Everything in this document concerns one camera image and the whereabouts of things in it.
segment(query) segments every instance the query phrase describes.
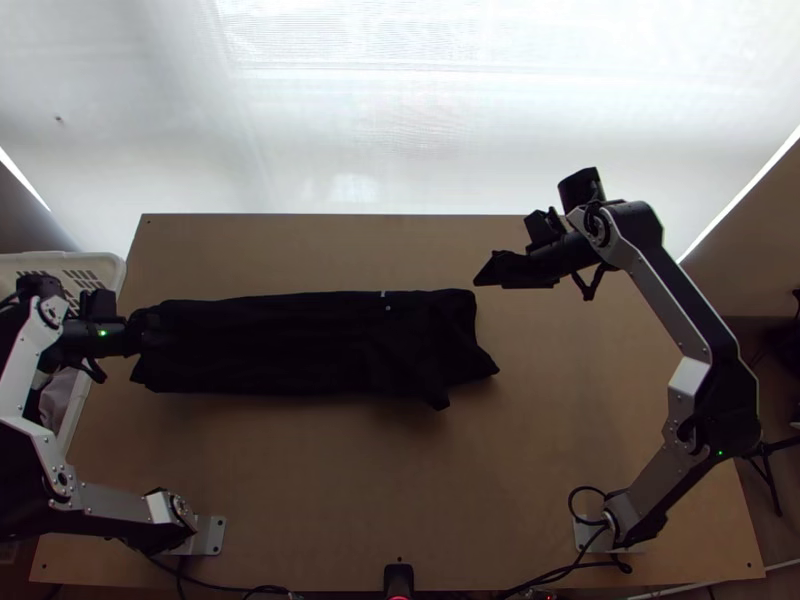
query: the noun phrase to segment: robotic arm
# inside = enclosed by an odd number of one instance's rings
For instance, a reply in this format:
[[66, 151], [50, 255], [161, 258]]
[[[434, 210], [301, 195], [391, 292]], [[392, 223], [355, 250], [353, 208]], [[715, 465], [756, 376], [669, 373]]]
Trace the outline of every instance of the robotic arm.
[[[658, 535], [667, 511], [711, 468], [758, 443], [758, 381], [731, 331], [664, 250], [663, 228], [650, 206], [607, 201], [595, 168], [575, 173], [558, 189], [573, 230], [553, 208], [534, 212], [525, 219], [532, 242], [526, 254], [494, 252], [474, 283], [551, 288], [570, 275], [591, 300], [603, 273], [624, 270], [683, 353], [667, 389], [661, 447], [633, 483], [608, 494], [603, 505], [613, 547], [626, 548]], [[592, 265], [598, 266], [587, 285], [577, 271]]]
[[0, 305], [0, 541], [56, 532], [118, 538], [147, 555], [219, 554], [223, 517], [196, 515], [164, 489], [132, 494], [82, 481], [54, 433], [35, 422], [29, 392], [58, 368], [102, 382], [95, 358], [134, 354], [142, 343], [116, 315], [113, 292], [84, 292], [77, 318], [67, 310], [61, 283], [42, 275], [21, 277]]

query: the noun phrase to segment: plastic basket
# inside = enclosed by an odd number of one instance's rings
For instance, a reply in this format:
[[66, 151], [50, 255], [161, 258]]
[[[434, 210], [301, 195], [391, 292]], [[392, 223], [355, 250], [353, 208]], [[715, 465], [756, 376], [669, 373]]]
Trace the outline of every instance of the plastic basket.
[[[27, 273], [58, 277], [70, 308], [77, 312], [82, 291], [109, 289], [117, 293], [125, 279], [125, 261], [109, 253], [89, 252], [24, 252], [0, 254], [0, 298], [16, 289], [17, 277]], [[58, 443], [66, 452], [75, 433], [83, 403], [89, 395], [92, 380], [80, 373], [70, 394], [67, 411], [58, 432]]]

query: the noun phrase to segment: black cloth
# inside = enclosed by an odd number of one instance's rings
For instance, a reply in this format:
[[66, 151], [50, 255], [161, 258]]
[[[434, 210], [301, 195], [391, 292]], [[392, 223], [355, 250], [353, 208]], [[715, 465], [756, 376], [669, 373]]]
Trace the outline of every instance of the black cloth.
[[168, 300], [131, 316], [149, 340], [131, 381], [155, 392], [413, 396], [441, 410], [448, 386], [499, 371], [478, 346], [476, 309], [458, 289]]

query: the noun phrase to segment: cable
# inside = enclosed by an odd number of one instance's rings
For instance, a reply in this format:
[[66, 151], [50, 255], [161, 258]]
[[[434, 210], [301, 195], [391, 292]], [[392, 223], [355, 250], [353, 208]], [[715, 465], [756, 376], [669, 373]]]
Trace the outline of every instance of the cable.
[[194, 577], [192, 577], [190, 575], [186, 575], [183, 572], [181, 572], [179, 569], [173, 569], [172, 567], [169, 567], [169, 566], [165, 565], [161, 561], [156, 560], [152, 556], [145, 556], [145, 558], [147, 560], [149, 560], [151, 563], [153, 563], [155, 566], [157, 566], [159, 569], [161, 569], [162, 571], [166, 571], [167, 573], [171, 574], [172, 576], [174, 576], [176, 578], [179, 578], [181, 581], [188, 581], [189, 583], [193, 583], [195, 585], [199, 585], [200, 587], [208, 588], [210, 590], [218, 590], [218, 591], [221, 591], [221, 592], [239, 592], [239, 593], [242, 593], [242, 594], [248, 594], [248, 593], [251, 593], [251, 592], [252, 593], [260, 593], [259, 591], [254, 591], [254, 590], [260, 590], [261, 588], [270, 588], [270, 589], [273, 590], [271, 592], [273, 594], [285, 594], [285, 595], [289, 596], [290, 598], [298, 598], [297, 594], [293, 594], [287, 588], [285, 588], [283, 586], [280, 586], [280, 585], [260, 585], [260, 586], [254, 587], [254, 588], [243, 588], [243, 587], [236, 587], [236, 586], [233, 586], [233, 585], [218, 585], [216, 583], [208, 583], [207, 581], [202, 581], [200, 579], [195, 579]]
[[186, 600], [186, 594], [183, 593], [183, 569], [186, 567], [186, 557], [181, 556], [178, 559], [178, 568], [175, 572], [175, 589], [178, 590], [178, 598]]
[[575, 514], [575, 509], [572, 507], [572, 501], [575, 499], [575, 496], [579, 492], [595, 492], [596, 494], [600, 494], [603, 497], [603, 500], [606, 499], [606, 495], [601, 490], [593, 487], [591, 485], [579, 485], [574, 490], [569, 493], [567, 496], [567, 508], [569, 508], [569, 514], [572, 515], [572, 518], [575, 519], [578, 523], [583, 523], [584, 525], [605, 525], [606, 522], [603, 519], [598, 519], [597, 521], [589, 521], [588, 519], [584, 519], [583, 517], [579, 517]]
[[53, 587], [50, 588], [50, 591], [47, 592], [44, 596], [42, 596], [42, 600], [53, 600], [56, 596], [58, 596], [58, 592], [61, 591], [61, 588], [64, 587], [60, 583], [56, 583]]
[[564, 579], [564, 577], [566, 577], [567, 575], [578, 569], [589, 569], [593, 567], [617, 567], [620, 571], [622, 571], [626, 575], [629, 575], [630, 573], [633, 572], [633, 567], [631, 567], [627, 563], [622, 562], [616, 555], [612, 555], [611, 560], [581, 564], [581, 560], [583, 560], [583, 557], [589, 551], [589, 547], [594, 543], [594, 541], [598, 537], [600, 537], [602, 533], [608, 531], [609, 529], [610, 527], [608, 523], [604, 523], [602, 527], [600, 527], [597, 531], [595, 531], [592, 534], [592, 537], [590, 537], [589, 540], [586, 542], [586, 544], [583, 546], [583, 548], [581, 548], [581, 551], [578, 552], [578, 556], [571, 564], [559, 567], [557, 569], [553, 569], [552, 571], [548, 571], [547, 573], [539, 575], [534, 579], [530, 579], [525, 583], [515, 585], [513, 588], [509, 588], [503, 592], [499, 592], [497, 596], [495, 596], [495, 600], [506, 600], [506, 598], [510, 598], [514, 594], [517, 594], [528, 588], [537, 585], [546, 585], [549, 583], [555, 583], [556, 581]]
[[583, 523], [584, 525], [598, 527], [597, 531], [595, 531], [592, 534], [592, 536], [588, 539], [588, 541], [581, 546], [580, 552], [578, 552], [578, 556], [575, 558], [575, 560], [572, 561], [572, 563], [569, 565], [553, 569], [552, 571], [548, 571], [547, 573], [539, 575], [534, 579], [530, 579], [525, 583], [515, 585], [513, 588], [509, 588], [503, 592], [498, 592], [497, 596], [495, 596], [495, 600], [506, 600], [506, 598], [509, 598], [514, 594], [517, 594], [524, 590], [527, 590], [528, 588], [532, 588], [537, 585], [546, 585], [550, 583], [555, 583], [556, 581], [564, 579], [567, 575], [578, 569], [589, 569], [593, 567], [617, 567], [625, 575], [630, 575], [631, 573], [633, 573], [633, 567], [631, 567], [628, 563], [622, 562], [622, 560], [620, 560], [619, 556], [617, 556], [616, 554], [611, 554], [610, 560], [581, 563], [583, 557], [589, 551], [589, 548], [595, 542], [595, 540], [598, 537], [600, 537], [601, 534], [610, 530], [611, 526], [605, 520], [598, 519], [592, 521], [589, 519], [584, 519], [583, 517], [579, 517], [575, 513], [575, 509], [572, 506], [572, 502], [575, 499], [575, 496], [580, 492], [594, 492], [596, 494], [600, 494], [603, 497], [603, 500], [608, 499], [608, 495], [605, 492], [591, 485], [579, 485], [569, 493], [569, 496], [567, 496], [567, 508], [569, 509], [572, 518], [575, 519], [578, 523]]

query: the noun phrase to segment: wooden table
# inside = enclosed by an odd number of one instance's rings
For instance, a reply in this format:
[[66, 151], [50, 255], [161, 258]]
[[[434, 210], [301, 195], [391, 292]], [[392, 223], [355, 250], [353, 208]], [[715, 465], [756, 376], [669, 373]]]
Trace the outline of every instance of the wooden table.
[[[526, 241], [518, 217], [145, 216], [120, 312], [168, 298], [471, 288], [491, 250]], [[479, 342], [501, 372], [453, 389], [442, 413], [365, 397], [156, 395], [128, 381], [135, 359], [113, 359], [69, 460], [87, 481], [165, 486], [226, 515], [222, 554], [188, 570], [217, 583], [375, 590], [402, 559], [420, 589], [487, 590], [567, 564], [568, 492], [633, 480], [660, 444], [678, 353], [623, 274], [590, 303], [568, 280], [475, 293]], [[630, 576], [587, 569], [565, 583], [763, 577], [733, 464], [631, 563]], [[31, 578], [172, 585], [119, 542], [59, 535], [42, 538]]]

